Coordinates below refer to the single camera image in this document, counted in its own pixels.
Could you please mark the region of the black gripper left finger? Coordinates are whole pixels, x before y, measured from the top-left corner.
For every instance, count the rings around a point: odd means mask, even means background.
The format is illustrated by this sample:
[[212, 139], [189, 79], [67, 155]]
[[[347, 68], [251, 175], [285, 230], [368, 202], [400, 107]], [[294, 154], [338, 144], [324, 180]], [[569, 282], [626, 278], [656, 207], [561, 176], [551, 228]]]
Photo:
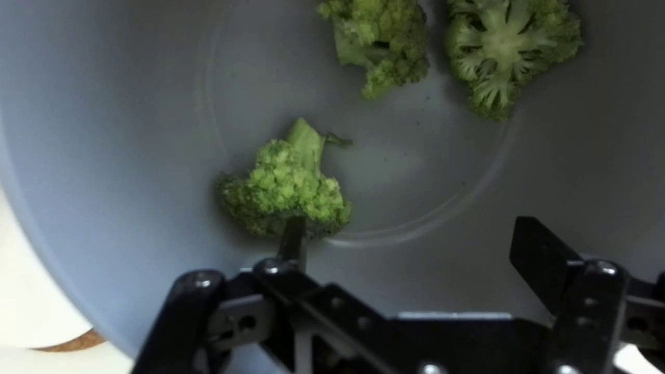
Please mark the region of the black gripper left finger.
[[278, 264], [299, 267], [304, 261], [306, 221], [290, 218], [278, 245]]

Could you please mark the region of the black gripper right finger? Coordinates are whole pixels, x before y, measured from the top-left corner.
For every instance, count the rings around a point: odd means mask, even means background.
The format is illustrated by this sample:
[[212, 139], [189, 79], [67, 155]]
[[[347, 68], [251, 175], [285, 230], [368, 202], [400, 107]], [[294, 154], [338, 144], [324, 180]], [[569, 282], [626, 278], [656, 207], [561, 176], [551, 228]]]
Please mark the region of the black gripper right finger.
[[535, 215], [516, 218], [509, 261], [551, 313], [583, 267], [583, 257]]

